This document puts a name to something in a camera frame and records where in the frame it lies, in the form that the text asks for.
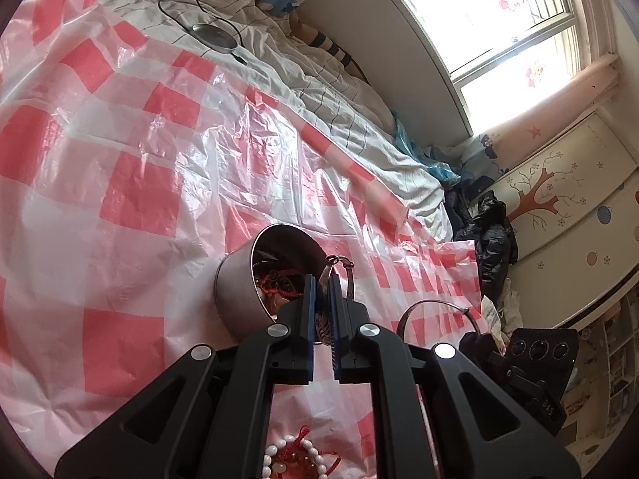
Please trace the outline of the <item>white striped duvet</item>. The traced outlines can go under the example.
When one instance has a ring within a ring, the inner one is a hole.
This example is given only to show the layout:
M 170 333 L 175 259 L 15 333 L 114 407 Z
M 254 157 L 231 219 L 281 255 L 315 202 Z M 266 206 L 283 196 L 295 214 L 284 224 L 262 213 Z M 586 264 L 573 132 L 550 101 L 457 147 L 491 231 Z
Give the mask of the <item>white striped duvet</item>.
M 379 178 L 434 240 L 452 239 L 442 185 L 392 144 L 392 110 L 336 58 L 294 38 L 283 20 L 251 0 L 99 1 L 146 36 L 219 62 L 276 97 Z M 204 46 L 190 33 L 197 23 L 225 30 L 237 49 L 220 53 Z

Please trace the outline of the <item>blue plastic bag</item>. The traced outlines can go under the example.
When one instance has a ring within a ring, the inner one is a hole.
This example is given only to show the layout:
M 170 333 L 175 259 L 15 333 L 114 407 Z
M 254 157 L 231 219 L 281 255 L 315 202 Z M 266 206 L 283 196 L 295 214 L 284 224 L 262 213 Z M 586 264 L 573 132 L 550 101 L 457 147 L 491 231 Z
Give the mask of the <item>blue plastic bag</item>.
M 419 162 L 446 190 L 458 185 L 461 181 L 461 176 L 448 163 L 428 156 L 426 151 L 409 137 L 397 112 L 392 110 L 391 114 L 394 120 L 392 144 L 402 154 L 406 154 L 406 156 Z

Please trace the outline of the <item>striped pillow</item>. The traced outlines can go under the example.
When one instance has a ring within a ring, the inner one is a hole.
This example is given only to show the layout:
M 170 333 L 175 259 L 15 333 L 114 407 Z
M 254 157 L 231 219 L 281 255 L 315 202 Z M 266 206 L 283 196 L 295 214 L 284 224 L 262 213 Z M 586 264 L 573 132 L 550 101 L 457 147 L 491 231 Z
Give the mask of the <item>striped pillow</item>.
M 330 39 L 314 27 L 304 24 L 296 12 L 289 14 L 288 21 L 290 30 L 292 31 L 292 36 L 311 48 L 324 50 L 329 55 L 336 58 L 349 75 L 369 83 L 365 73 L 363 73 L 359 64 L 356 63 L 356 60 L 347 51 L 344 51 L 339 44 L 336 44 L 333 39 Z

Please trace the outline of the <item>tree decorated wardrobe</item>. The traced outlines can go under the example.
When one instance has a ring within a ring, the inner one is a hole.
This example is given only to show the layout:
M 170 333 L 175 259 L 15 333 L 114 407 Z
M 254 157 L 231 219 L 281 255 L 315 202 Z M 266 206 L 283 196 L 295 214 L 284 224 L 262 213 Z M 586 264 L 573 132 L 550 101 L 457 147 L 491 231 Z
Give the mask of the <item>tree decorated wardrobe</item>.
M 638 269 L 638 163 L 596 114 L 492 187 L 519 256 L 511 288 L 530 328 L 553 328 Z

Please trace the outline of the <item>silver bangle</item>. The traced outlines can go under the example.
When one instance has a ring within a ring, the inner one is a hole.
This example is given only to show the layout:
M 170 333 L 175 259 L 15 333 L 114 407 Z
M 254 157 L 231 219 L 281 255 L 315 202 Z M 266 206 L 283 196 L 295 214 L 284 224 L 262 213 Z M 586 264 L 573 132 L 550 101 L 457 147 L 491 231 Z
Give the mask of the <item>silver bangle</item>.
M 466 333 L 481 335 L 476 308 L 464 307 L 443 299 L 420 299 L 403 311 L 394 325 L 403 342 L 418 347 L 449 342 L 456 345 Z

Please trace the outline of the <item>red white checkered plastic sheet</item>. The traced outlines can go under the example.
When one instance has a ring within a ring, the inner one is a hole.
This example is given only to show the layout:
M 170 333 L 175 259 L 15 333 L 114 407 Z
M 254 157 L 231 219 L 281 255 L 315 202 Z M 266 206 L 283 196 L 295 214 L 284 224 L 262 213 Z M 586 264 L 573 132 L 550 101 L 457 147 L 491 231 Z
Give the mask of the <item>red white checkered plastic sheet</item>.
M 193 345 L 231 345 L 216 269 L 276 223 L 350 258 L 384 327 L 420 299 L 480 310 L 470 245 L 276 97 L 99 0 L 22 1 L 1 37 L 1 407 L 44 469 Z

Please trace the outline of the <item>jewelry pile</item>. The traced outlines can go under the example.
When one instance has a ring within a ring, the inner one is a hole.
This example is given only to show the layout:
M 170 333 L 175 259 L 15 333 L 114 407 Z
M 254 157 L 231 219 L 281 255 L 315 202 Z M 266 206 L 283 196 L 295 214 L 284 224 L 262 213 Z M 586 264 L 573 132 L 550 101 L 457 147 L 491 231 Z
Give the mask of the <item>jewelry pile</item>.
M 251 323 L 249 328 L 245 329 L 245 336 L 272 325 L 277 320 L 280 308 L 296 299 L 301 299 L 304 292 L 306 274 L 301 269 L 265 252 L 260 252 L 259 255 L 258 262 L 254 263 L 254 270 L 257 272 L 254 277 L 254 288 L 258 302 L 261 304 L 262 317 L 257 314 L 248 315 Z M 329 345 L 333 335 L 330 321 L 329 278 L 336 275 L 336 266 L 342 266 L 345 270 L 347 297 L 354 299 L 354 262 L 345 255 L 328 255 L 318 277 L 318 303 L 314 314 L 315 343 L 317 344 Z

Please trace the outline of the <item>black jacket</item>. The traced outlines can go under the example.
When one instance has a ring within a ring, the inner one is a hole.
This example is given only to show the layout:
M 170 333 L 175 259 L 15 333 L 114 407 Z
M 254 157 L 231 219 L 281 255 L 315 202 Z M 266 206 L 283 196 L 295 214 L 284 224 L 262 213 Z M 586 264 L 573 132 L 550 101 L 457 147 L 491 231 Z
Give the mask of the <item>black jacket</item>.
M 480 291 L 496 304 L 510 266 L 519 259 L 517 238 L 507 218 L 505 203 L 490 190 L 479 198 L 476 214 L 472 215 L 466 199 L 454 188 L 445 193 L 445 210 L 453 227 L 453 239 L 474 242 Z

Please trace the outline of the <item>round silver metal tin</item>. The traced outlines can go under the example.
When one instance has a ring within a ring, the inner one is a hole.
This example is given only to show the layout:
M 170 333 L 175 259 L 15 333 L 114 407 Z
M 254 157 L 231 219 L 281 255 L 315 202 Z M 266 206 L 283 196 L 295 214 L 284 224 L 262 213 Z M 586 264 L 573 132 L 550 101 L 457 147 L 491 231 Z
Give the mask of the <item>round silver metal tin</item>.
M 309 273 L 318 278 L 327 254 L 298 227 L 276 224 L 224 257 L 213 284 L 214 305 L 237 342 L 275 323 L 300 299 Z

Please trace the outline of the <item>round grey charger pad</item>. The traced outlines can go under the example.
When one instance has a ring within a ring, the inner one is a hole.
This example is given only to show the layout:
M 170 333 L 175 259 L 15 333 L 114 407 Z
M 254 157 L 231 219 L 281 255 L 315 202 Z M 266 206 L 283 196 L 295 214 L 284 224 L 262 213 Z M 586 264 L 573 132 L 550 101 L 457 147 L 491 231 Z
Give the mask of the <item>round grey charger pad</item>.
M 233 36 L 214 25 L 197 23 L 191 27 L 190 33 L 201 44 L 220 53 L 231 53 L 238 47 Z

